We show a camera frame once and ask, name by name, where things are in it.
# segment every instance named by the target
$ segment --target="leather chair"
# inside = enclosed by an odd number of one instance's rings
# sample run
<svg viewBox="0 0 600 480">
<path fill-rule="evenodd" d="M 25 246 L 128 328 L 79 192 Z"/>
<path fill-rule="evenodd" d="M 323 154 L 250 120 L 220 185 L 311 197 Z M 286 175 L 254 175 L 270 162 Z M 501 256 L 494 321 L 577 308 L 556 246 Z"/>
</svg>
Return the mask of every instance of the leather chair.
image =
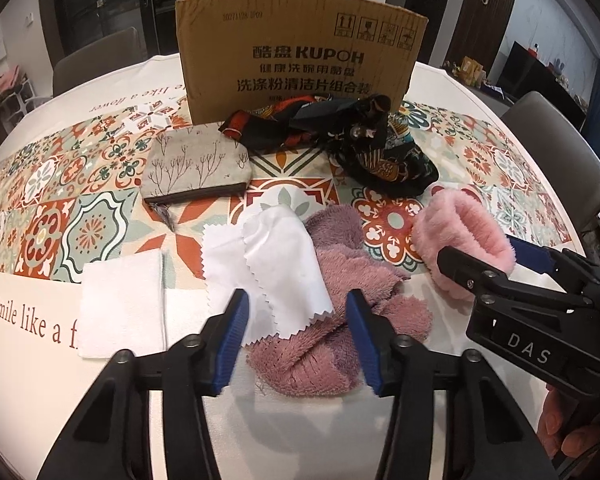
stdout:
<svg viewBox="0 0 600 480">
<path fill-rule="evenodd" d="M 138 31 L 129 27 L 62 58 L 54 67 L 54 97 L 119 68 L 144 61 Z"/>
<path fill-rule="evenodd" d="M 502 115 L 551 183 L 576 231 L 600 211 L 600 160 L 549 101 L 529 92 Z"/>
</svg>

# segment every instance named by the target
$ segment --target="pink plush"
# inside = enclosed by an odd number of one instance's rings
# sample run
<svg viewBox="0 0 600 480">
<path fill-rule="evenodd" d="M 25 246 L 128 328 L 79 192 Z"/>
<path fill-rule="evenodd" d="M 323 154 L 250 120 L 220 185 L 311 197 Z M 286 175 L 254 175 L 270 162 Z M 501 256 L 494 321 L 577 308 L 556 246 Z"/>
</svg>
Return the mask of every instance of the pink plush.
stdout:
<svg viewBox="0 0 600 480">
<path fill-rule="evenodd" d="M 516 265 L 516 253 L 495 218 L 477 200 L 456 189 L 436 193 L 418 213 L 411 241 L 433 281 L 459 300 L 470 300 L 473 295 L 440 273 L 437 259 L 443 247 L 460 249 L 507 274 Z"/>
</svg>

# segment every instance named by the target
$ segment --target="floral tile pattern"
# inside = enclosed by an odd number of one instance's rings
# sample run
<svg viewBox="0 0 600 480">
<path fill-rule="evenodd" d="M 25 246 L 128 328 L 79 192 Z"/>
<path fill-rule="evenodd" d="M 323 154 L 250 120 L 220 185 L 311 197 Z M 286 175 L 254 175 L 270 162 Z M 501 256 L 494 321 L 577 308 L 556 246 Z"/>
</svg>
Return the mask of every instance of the floral tile pattern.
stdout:
<svg viewBox="0 0 600 480">
<path fill-rule="evenodd" d="M 507 233 L 549 246 L 570 240 L 538 176 L 503 132 L 408 101 L 402 120 L 440 172 L 422 196 L 388 199 L 349 178 L 321 148 L 250 153 L 253 178 L 244 195 L 170 206 L 172 232 L 138 189 L 154 138 L 190 126 L 189 108 L 186 97 L 147 99 L 32 142 L 0 163 L 1 272 L 80 282 L 87 262 L 161 248 L 166 285 L 201 288 L 205 224 L 236 223 L 275 204 L 304 219 L 338 203 L 360 213 L 373 257 L 424 272 L 411 244 L 413 218 L 445 187 L 483 202 Z"/>
</svg>

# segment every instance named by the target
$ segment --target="mauve fluffy cleaning cloth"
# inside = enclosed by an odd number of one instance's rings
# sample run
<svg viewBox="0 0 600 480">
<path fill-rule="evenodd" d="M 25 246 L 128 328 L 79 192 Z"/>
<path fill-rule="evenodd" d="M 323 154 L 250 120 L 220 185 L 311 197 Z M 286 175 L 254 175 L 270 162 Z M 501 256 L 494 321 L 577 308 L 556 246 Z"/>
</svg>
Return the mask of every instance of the mauve fluffy cleaning cloth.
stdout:
<svg viewBox="0 0 600 480">
<path fill-rule="evenodd" d="M 349 205 L 330 206 L 306 221 L 332 316 L 289 339 L 267 337 L 250 349 L 248 363 L 276 391 L 289 396 L 346 393 L 358 385 L 360 363 L 345 322 L 345 301 L 360 288 L 376 314 L 386 316 L 397 332 L 419 340 L 429 335 L 432 315 L 417 298 L 396 293 L 403 269 L 372 259 L 362 246 L 360 216 Z"/>
</svg>

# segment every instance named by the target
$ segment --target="brown cardboard box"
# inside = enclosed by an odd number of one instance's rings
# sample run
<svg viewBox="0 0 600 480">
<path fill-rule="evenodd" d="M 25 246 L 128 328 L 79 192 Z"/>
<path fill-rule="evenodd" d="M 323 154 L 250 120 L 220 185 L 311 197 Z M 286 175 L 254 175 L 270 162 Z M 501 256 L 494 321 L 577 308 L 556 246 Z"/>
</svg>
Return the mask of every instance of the brown cardboard box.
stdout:
<svg viewBox="0 0 600 480">
<path fill-rule="evenodd" d="M 314 92 L 386 94 L 397 109 L 426 24 L 367 0 L 178 0 L 193 123 Z"/>
</svg>

